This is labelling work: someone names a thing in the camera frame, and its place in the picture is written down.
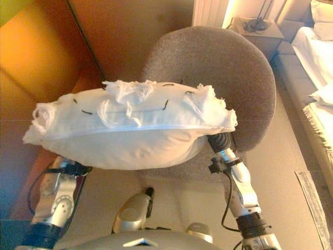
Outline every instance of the metal robot arm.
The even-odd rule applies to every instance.
[[[53,249],[74,210],[76,178],[90,170],[90,167],[75,161],[60,156],[56,158],[52,166],[45,170],[30,230],[16,250]]]
[[[229,208],[236,218],[238,229],[243,237],[245,250],[281,250],[274,233],[269,232],[271,226],[267,225],[261,214],[258,198],[251,186],[250,172],[230,149],[232,136],[230,133],[221,133],[208,136],[208,141],[216,153],[209,167],[212,173],[225,173],[223,181],[225,196],[230,197]]]

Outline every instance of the wall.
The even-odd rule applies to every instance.
[[[137,80],[159,37],[191,26],[194,0],[71,0],[106,79]]]
[[[36,0],[0,28],[1,218],[8,218],[22,186],[39,173],[32,169],[40,148],[23,145],[37,102],[52,102],[101,78],[66,1]]]
[[[1,0],[0,2],[0,26],[8,22],[21,9],[31,4],[33,0]]]

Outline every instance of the chair backrest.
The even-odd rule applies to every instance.
[[[141,80],[196,87],[212,85],[236,111],[237,149],[253,149],[275,109],[275,81],[264,55],[241,35],[221,28],[190,27],[164,35],[154,45]]]

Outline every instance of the black cable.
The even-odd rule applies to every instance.
[[[236,249],[239,247],[239,245],[241,244],[241,242],[242,242],[242,241],[238,242],[237,245],[234,247],[233,250],[236,250]]]
[[[229,191],[229,197],[228,197],[228,201],[227,201],[227,205],[225,207],[225,210],[224,210],[224,214],[223,214],[223,217],[222,217],[222,222],[221,222],[221,225],[227,229],[227,230],[230,230],[230,231],[233,231],[233,232],[240,232],[238,229],[233,229],[233,228],[229,228],[227,227],[225,224],[224,224],[224,220],[227,216],[227,213],[228,213],[228,210],[229,210],[229,206],[230,206],[230,202],[231,202],[231,197],[233,195],[233,189],[234,189],[234,186],[233,186],[233,181],[231,180],[231,177],[228,173],[226,173],[225,171],[223,172],[229,179],[229,182],[230,182],[230,191]]]
[[[32,209],[31,207],[31,201],[30,201],[30,196],[31,196],[31,191],[33,189],[33,187],[36,185],[36,182],[40,179],[40,177],[45,173],[45,171],[54,163],[54,161],[52,161],[49,165],[47,165],[47,167],[36,177],[36,179],[33,181],[31,187],[29,188],[29,192],[28,192],[28,197],[27,197],[27,202],[28,202],[28,208],[30,213],[32,213],[33,215],[35,215],[35,211]]]

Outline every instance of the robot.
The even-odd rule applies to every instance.
[[[227,209],[235,217],[238,230],[230,229],[223,223],[222,226],[241,233],[242,249],[281,250],[275,234],[270,232],[271,226],[262,216],[257,195],[251,186],[249,170],[231,149],[231,133],[209,135],[208,142],[215,152],[209,169],[211,173],[223,174]],[[45,171],[31,228],[16,250],[53,249],[74,211],[76,179],[87,175],[90,169],[60,156],[55,160]],[[211,231],[205,224],[192,223],[186,233],[145,228],[146,218],[149,218],[152,210],[153,196],[151,187],[145,193],[132,196],[118,211],[110,235],[71,249],[145,249],[142,247],[147,246],[156,250],[219,249],[212,244]]]

